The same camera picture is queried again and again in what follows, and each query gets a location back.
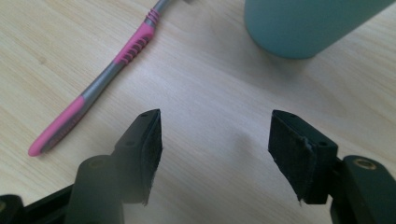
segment screw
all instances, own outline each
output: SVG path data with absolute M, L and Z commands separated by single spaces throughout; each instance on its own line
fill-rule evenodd
M 357 166 L 360 168 L 366 169 L 366 170 L 375 170 L 376 165 L 370 161 L 367 161 L 365 159 L 358 158 L 353 161 Z
M 7 207 L 7 204 L 3 201 L 0 201 L 0 213 L 3 212 Z

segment pink toothbrush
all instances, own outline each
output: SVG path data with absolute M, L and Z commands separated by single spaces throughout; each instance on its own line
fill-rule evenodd
M 29 156 L 38 156 L 58 144 L 79 122 L 110 81 L 132 61 L 154 36 L 160 13 L 170 0 L 159 0 L 144 22 L 110 65 L 71 103 L 30 146 Z

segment wooden table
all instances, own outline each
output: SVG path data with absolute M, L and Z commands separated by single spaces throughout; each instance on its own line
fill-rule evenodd
M 299 115 L 396 176 L 396 5 L 318 56 L 277 58 L 249 37 L 244 1 L 175 1 L 154 40 L 54 150 L 35 138 L 118 53 L 155 0 L 0 2 L 0 194 L 32 203 L 110 154 L 160 108 L 163 157 L 127 223 L 331 223 L 299 204 L 267 151 L 274 109 Z

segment teal mug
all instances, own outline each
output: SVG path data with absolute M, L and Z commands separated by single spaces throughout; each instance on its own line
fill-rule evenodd
M 255 42 L 285 58 L 310 58 L 395 0 L 246 0 L 245 23 Z

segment pink rubber grip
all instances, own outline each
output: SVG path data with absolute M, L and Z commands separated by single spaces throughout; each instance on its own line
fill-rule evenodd
M 82 96 L 79 96 L 75 101 L 73 101 L 73 103 L 70 104 L 64 112 L 62 112 L 62 114 L 37 137 L 29 148 L 29 156 L 38 156 L 42 153 L 43 147 L 54 147 L 59 141 L 61 141 L 62 138 L 77 124 L 80 117 L 74 118 L 74 116 L 81 111 L 84 104 L 85 100 Z
M 147 45 L 151 38 L 154 37 L 154 32 L 154 27 L 143 22 L 113 62 L 124 62 L 125 64 L 130 63 L 132 59 L 140 53 L 143 47 Z

